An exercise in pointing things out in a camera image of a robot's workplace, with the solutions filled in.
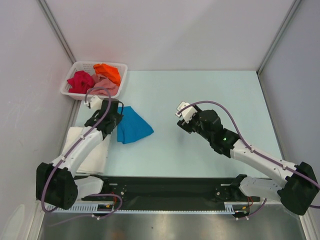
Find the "blue t-shirt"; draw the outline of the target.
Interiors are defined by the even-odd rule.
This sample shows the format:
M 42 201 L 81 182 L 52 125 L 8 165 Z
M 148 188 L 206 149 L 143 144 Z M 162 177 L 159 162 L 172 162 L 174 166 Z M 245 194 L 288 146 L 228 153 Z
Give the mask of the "blue t-shirt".
M 135 143 L 154 133 L 153 128 L 131 106 L 125 106 L 123 111 L 119 107 L 118 110 L 123 115 L 117 126 L 118 143 Z

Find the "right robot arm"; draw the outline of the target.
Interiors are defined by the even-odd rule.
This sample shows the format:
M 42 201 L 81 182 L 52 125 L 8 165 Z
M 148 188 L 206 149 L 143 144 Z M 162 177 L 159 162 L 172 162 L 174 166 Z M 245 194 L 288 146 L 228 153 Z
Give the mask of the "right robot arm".
M 267 176 L 266 179 L 239 175 L 230 188 L 231 196 L 242 201 L 245 197 L 261 197 L 281 202 L 292 213 L 303 216 L 319 193 L 313 168 L 272 158 L 246 143 L 239 133 L 224 128 L 214 110 L 201 110 L 197 105 L 182 102 L 177 107 L 177 125 L 202 136 L 218 154 L 245 163 Z

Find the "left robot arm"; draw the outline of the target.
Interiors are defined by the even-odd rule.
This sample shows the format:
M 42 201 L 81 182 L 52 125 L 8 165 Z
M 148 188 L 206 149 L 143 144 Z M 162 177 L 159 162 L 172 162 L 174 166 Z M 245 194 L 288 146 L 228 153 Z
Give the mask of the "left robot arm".
M 82 198 L 96 196 L 105 200 L 110 196 L 111 188 L 96 176 L 99 170 L 86 170 L 85 178 L 77 179 L 76 174 L 85 161 L 105 166 L 111 134 L 124 116 L 118 110 L 120 104 L 113 98 L 102 100 L 100 109 L 86 121 L 70 145 L 52 162 L 42 162 L 37 167 L 35 196 L 45 212 L 49 212 L 46 205 L 68 210 Z

